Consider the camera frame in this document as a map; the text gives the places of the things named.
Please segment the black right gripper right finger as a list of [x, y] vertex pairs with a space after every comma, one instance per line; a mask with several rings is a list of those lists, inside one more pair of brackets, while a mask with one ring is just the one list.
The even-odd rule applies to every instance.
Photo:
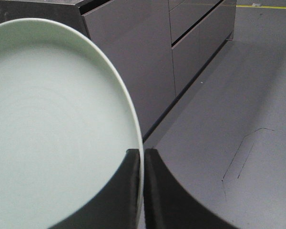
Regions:
[[156, 149], [144, 152], [144, 213], [148, 229], [234, 229], [193, 198]]

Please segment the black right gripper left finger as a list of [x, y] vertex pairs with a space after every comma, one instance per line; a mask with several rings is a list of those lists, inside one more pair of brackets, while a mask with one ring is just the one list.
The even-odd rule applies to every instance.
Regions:
[[140, 153], [128, 149], [108, 183], [87, 204], [52, 229], [135, 229], [139, 198]]

